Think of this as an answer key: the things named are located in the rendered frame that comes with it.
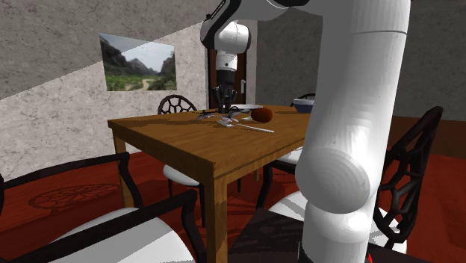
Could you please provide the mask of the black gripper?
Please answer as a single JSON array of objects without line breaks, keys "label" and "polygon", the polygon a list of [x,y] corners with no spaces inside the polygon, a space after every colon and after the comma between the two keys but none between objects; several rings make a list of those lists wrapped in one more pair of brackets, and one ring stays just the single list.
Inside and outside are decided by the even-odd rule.
[{"label": "black gripper", "polygon": [[219,113],[224,112],[224,104],[223,104],[223,94],[221,88],[228,88],[227,94],[225,97],[225,110],[226,112],[229,111],[232,103],[235,101],[237,91],[234,90],[232,87],[234,86],[235,82],[235,71],[231,71],[229,69],[219,69],[217,71],[217,86],[215,87],[213,92],[213,97],[217,101],[217,108]]}]

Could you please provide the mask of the grey purple knife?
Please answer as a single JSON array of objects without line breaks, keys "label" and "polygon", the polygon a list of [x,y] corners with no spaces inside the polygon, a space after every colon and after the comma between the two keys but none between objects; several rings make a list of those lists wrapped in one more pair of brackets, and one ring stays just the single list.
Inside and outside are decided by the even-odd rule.
[{"label": "grey purple knife", "polygon": [[247,111],[231,111],[231,112],[228,112],[227,115],[221,117],[221,121],[225,122],[225,123],[231,123],[231,122],[238,122],[238,120],[236,119],[236,117],[240,114],[247,114]]}]

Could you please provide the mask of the dark brown door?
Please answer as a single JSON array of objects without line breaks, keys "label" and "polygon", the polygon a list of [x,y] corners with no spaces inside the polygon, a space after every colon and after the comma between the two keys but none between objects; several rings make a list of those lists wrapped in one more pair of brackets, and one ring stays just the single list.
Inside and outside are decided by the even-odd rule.
[{"label": "dark brown door", "polygon": [[[246,55],[247,53],[241,53],[237,56],[237,71],[235,73],[235,80],[233,88],[237,91],[237,95],[233,104],[245,104],[246,103]],[[217,86],[217,70],[216,70],[216,59],[217,52],[213,49],[208,50],[208,104],[209,108],[218,108],[218,101],[214,88]]]}]

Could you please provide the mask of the grey purple spoon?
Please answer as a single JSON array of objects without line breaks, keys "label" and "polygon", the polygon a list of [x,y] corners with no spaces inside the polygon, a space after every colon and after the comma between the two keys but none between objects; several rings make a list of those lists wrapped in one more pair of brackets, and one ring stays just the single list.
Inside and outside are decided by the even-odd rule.
[{"label": "grey purple spoon", "polygon": [[222,115],[221,114],[218,114],[216,112],[206,112],[206,111],[203,111],[199,114],[199,116],[196,118],[196,121],[199,121],[199,120],[206,120],[206,119],[209,119],[211,117],[221,117]]}]

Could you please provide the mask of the white fork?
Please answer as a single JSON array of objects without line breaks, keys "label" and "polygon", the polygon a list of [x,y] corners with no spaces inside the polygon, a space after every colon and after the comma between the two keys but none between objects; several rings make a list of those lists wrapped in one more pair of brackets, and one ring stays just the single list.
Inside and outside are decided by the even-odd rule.
[{"label": "white fork", "polygon": [[241,127],[247,128],[247,129],[252,129],[252,130],[256,130],[256,131],[260,131],[260,132],[274,133],[273,130],[261,129],[261,128],[252,127],[252,126],[247,126],[247,125],[239,124],[239,123],[228,123],[228,122],[226,122],[226,121],[224,121],[224,120],[218,120],[217,122],[218,122],[219,124],[223,125],[223,126],[226,126],[226,127],[241,126]]}]

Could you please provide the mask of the reddish brown round fruit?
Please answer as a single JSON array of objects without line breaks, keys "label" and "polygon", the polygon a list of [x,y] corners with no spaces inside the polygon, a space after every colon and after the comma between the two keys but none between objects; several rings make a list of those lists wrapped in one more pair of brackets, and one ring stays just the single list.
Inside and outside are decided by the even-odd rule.
[{"label": "reddish brown round fruit", "polygon": [[273,118],[273,112],[268,108],[256,108],[251,110],[251,118],[260,123],[268,123]]}]

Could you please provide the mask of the black lattice chair white seat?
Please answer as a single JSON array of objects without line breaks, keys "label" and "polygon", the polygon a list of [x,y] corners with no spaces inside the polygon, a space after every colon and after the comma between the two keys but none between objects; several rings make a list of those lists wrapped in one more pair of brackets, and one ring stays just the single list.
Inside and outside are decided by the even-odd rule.
[{"label": "black lattice chair white seat", "polygon": [[[195,105],[187,98],[181,95],[168,95],[163,98],[158,106],[158,114],[181,113],[186,111],[195,111]],[[177,171],[169,165],[164,165],[163,175],[168,180],[168,189],[170,197],[173,196],[173,182],[189,187],[199,189],[199,201],[201,208],[202,226],[205,227],[205,189],[204,186],[185,174]]]},{"label": "black lattice chair white seat", "polygon": [[396,172],[379,186],[370,243],[405,254],[414,228],[420,191],[432,143],[444,109],[429,109],[385,154],[383,174],[397,161]]},{"label": "black lattice chair white seat", "polygon": [[0,175],[0,214],[8,188],[114,161],[135,203],[133,208],[91,220],[23,256],[11,260],[0,257],[0,263],[207,263],[205,244],[193,216],[197,192],[188,190],[145,206],[128,171],[129,158],[129,153],[123,152],[71,161],[9,181]]}]

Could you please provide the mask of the wooden dining table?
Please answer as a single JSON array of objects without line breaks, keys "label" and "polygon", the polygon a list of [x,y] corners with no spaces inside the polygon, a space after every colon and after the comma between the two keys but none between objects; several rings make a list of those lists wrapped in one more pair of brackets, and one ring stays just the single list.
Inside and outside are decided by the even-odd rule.
[{"label": "wooden dining table", "polygon": [[268,164],[304,144],[309,115],[269,109],[271,121],[246,125],[274,133],[222,126],[214,117],[196,121],[194,111],[108,120],[116,152],[130,144],[204,186],[207,263],[228,263],[228,184],[263,167],[257,205],[264,206],[273,181]]}]

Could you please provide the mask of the blue bowl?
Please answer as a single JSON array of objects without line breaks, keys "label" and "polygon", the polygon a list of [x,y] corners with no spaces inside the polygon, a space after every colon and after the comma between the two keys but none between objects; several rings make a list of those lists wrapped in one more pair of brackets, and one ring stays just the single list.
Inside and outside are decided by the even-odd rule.
[{"label": "blue bowl", "polygon": [[314,100],[313,99],[295,99],[293,100],[293,106],[295,107],[297,112],[308,114],[308,113],[311,113],[312,111],[312,108],[314,106]]}]

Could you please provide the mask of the dark robot stand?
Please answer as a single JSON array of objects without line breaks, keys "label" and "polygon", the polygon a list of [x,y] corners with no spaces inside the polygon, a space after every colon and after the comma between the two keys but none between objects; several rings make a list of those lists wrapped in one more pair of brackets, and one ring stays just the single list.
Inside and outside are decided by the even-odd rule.
[{"label": "dark robot stand", "polygon": [[[300,247],[303,222],[259,208],[229,249],[228,263],[313,263]],[[368,244],[364,263],[431,263]]]}]

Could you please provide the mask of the landscape wall picture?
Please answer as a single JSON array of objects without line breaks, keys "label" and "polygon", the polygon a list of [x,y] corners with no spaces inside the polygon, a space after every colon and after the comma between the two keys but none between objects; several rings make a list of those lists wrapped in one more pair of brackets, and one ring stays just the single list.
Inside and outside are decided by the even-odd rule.
[{"label": "landscape wall picture", "polygon": [[109,91],[176,90],[175,46],[99,35]]}]

